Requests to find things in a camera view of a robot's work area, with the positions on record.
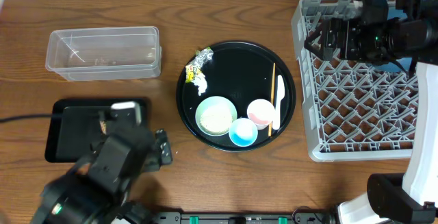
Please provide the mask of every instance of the cable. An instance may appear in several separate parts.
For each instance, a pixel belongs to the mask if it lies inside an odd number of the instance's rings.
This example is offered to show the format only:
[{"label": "cable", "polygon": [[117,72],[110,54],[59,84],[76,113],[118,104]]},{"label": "cable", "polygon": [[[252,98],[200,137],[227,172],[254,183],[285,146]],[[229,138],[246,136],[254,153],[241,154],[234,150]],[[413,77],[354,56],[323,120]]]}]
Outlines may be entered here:
[{"label": "cable", "polygon": [[58,117],[58,115],[54,114],[26,114],[26,115],[20,115],[20,116],[11,116],[7,118],[0,119],[0,124],[7,123],[10,121],[19,121],[22,119],[39,119],[39,118],[55,118]]},{"label": "cable", "polygon": [[[311,210],[311,208],[310,208],[309,206],[300,206],[300,207],[296,208],[296,209],[294,210],[294,212],[292,213],[292,220],[295,222],[295,224],[298,224],[298,223],[295,221],[295,212],[296,212],[297,210],[301,209],[301,208],[306,208],[306,209]],[[316,218],[320,223],[322,223],[322,220],[320,219],[320,217],[318,217],[318,216],[316,215],[316,213],[313,213],[313,215],[315,216],[315,218]]]}]

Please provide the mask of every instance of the black plate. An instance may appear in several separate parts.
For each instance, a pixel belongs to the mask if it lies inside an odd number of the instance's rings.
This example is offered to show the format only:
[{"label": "black plate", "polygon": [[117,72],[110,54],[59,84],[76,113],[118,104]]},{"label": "black plate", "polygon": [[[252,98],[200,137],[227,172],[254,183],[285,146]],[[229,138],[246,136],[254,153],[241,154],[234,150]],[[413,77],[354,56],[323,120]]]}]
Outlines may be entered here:
[{"label": "black plate", "polygon": [[90,144],[101,138],[99,110],[123,101],[136,101],[147,120],[147,99],[62,99],[53,105],[44,157],[47,162],[76,162],[91,153]]},{"label": "black plate", "polygon": [[[206,93],[198,96],[198,88],[192,83],[185,83],[185,69],[179,76],[177,106],[185,126],[202,142],[224,151],[250,151],[268,144],[281,134],[294,113],[295,85],[287,66],[274,52],[251,42],[221,42],[211,49],[213,60],[202,67],[208,84]],[[198,128],[195,111],[208,97],[221,96],[230,100],[237,109],[238,118],[246,118],[246,109],[251,101],[270,100],[274,62],[276,76],[282,75],[285,82],[285,98],[281,101],[280,129],[273,131],[271,137],[268,136],[268,128],[265,128],[259,131],[251,146],[239,147],[231,142],[228,134],[209,136]]]}]

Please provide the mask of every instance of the white plastic knife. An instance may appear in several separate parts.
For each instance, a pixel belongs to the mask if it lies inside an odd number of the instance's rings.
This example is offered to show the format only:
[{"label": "white plastic knife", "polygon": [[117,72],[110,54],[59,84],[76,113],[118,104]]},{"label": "white plastic knife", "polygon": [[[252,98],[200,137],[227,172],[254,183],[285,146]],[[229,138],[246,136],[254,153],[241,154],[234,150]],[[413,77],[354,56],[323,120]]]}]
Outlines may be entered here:
[{"label": "white plastic knife", "polygon": [[272,122],[272,128],[275,130],[280,129],[280,105],[283,98],[285,98],[285,82],[283,82],[283,77],[279,75],[276,83],[275,117]]}]

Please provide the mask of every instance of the plastic bin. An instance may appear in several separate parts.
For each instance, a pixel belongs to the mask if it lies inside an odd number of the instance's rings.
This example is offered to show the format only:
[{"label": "plastic bin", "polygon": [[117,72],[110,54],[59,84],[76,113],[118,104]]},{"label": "plastic bin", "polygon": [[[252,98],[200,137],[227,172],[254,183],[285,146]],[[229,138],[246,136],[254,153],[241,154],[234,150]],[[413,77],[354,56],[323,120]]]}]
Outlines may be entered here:
[{"label": "plastic bin", "polygon": [[157,77],[161,47],[156,27],[65,29],[52,32],[46,69],[68,81]]},{"label": "plastic bin", "polygon": [[[391,13],[395,0],[388,5]],[[409,158],[412,153],[416,76],[339,60],[339,50],[331,61],[321,61],[304,48],[322,19],[357,15],[351,0],[300,0],[292,18],[307,150],[316,162]]]}]

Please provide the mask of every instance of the black round tray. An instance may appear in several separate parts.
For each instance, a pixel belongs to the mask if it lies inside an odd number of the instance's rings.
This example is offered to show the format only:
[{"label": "black round tray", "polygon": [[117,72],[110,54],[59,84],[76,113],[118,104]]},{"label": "black round tray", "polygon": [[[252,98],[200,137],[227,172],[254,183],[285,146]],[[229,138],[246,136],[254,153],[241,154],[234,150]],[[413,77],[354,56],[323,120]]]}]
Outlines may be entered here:
[{"label": "black round tray", "polygon": [[[207,91],[198,96],[198,88],[185,82],[185,68],[177,85],[178,112],[185,126],[202,142],[224,151],[250,151],[274,140],[287,126],[295,108],[295,85],[284,62],[271,50],[251,42],[230,41],[211,46],[213,60],[202,67],[207,80]],[[259,131],[256,141],[248,147],[239,147],[231,142],[228,134],[209,136],[203,133],[195,121],[195,111],[206,98],[221,96],[230,100],[237,109],[237,117],[246,118],[246,108],[256,99],[270,100],[272,67],[275,62],[275,77],[282,75],[285,82],[285,98],[281,101],[280,129],[268,128]]]}]

